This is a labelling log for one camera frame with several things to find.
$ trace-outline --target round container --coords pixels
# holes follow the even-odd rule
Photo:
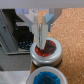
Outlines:
[[[53,54],[42,57],[35,52],[36,42],[34,42],[30,48],[31,60],[37,66],[56,66],[62,60],[62,46],[54,38],[47,37],[46,40],[51,40],[56,44],[56,50]]]
[[[56,68],[49,67],[49,66],[45,66],[45,67],[41,67],[41,68],[36,69],[29,76],[29,78],[26,81],[26,84],[33,84],[35,76],[37,76],[40,72],[44,72],[44,71],[51,72],[51,73],[54,73],[55,75],[57,75],[59,77],[59,79],[60,79],[61,84],[68,84],[65,76],[62,74],[61,71],[59,71]]]

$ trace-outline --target brown surface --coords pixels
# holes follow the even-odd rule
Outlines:
[[[47,11],[39,11],[39,23]],[[57,39],[63,48],[63,60],[58,69],[69,84],[84,84],[84,8],[63,9],[48,36]]]

